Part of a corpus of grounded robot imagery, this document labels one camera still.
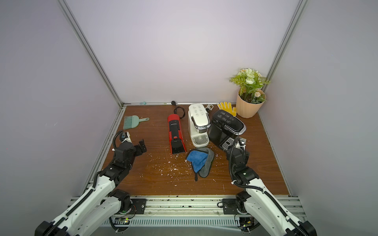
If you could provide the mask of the red coffee machine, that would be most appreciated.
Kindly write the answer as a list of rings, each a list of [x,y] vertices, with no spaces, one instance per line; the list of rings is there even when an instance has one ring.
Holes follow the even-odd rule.
[[[172,154],[186,152],[186,146],[182,134],[180,117],[177,114],[171,114],[167,118],[169,129],[169,144]]]

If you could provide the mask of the blue grey microfiber cloth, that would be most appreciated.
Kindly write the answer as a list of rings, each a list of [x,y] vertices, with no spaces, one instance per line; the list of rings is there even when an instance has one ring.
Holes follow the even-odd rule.
[[[195,182],[198,178],[206,178],[210,174],[215,154],[208,147],[199,147],[191,150],[186,158],[191,163],[195,173]]]

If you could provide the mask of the white coffee machine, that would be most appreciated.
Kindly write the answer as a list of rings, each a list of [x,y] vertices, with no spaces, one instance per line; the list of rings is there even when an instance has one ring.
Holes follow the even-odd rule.
[[[208,113],[201,103],[191,104],[188,109],[189,134],[196,148],[206,147],[209,144],[207,130],[211,126]]]

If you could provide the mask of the black coffee machine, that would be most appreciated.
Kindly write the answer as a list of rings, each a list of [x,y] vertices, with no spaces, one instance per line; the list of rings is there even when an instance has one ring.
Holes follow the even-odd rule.
[[[235,138],[242,135],[246,129],[246,125],[240,119],[227,111],[218,110],[212,115],[208,136],[214,145],[227,152]]]

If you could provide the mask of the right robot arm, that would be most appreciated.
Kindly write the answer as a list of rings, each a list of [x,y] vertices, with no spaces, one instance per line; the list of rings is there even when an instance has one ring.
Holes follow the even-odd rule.
[[[316,236],[315,227],[302,222],[268,190],[259,175],[247,166],[249,153],[236,137],[227,150],[231,184],[242,188],[236,197],[237,209],[251,215],[271,236]]]

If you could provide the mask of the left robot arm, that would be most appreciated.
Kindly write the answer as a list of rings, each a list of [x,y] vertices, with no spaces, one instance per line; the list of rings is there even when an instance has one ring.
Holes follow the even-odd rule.
[[[51,222],[43,221],[36,236],[89,236],[114,214],[129,214],[135,209],[128,192],[117,186],[133,168],[136,157],[146,153],[144,140],[134,145],[130,134],[122,130],[114,136],[113,159],[97,172],[92,185],[67,210]]]

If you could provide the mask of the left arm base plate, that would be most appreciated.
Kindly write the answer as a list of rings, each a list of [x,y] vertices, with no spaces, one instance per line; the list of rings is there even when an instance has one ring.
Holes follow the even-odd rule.
[[[143,215],[146,209],[147,199],[131,198],[130,206],[126,210],[117,212],[117,215]]]

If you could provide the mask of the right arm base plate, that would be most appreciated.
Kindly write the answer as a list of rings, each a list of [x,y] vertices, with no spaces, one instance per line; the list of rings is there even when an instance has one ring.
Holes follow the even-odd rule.
[[[217,206],[223,210],[223,214],[245,214],[247,213],[243,201],[239,199],[222,199]]]

